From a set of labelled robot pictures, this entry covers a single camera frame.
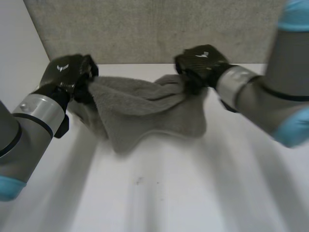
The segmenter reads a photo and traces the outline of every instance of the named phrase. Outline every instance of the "gray towel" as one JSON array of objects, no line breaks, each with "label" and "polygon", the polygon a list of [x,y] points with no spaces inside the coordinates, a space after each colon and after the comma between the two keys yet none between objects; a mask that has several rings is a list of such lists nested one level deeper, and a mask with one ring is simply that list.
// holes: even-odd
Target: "gray towel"
[{"label": "gray towel", "polygon": [[154,131],[185,138],[205,133],[203,100],[207,89],[198,95],[185,93],[180,75],[166,75],[154,83],[99,76],[88,90],[95,105],[74,101],[69,110],[96,135],[108,138],[117,153],[129,151],[141,137]]}]

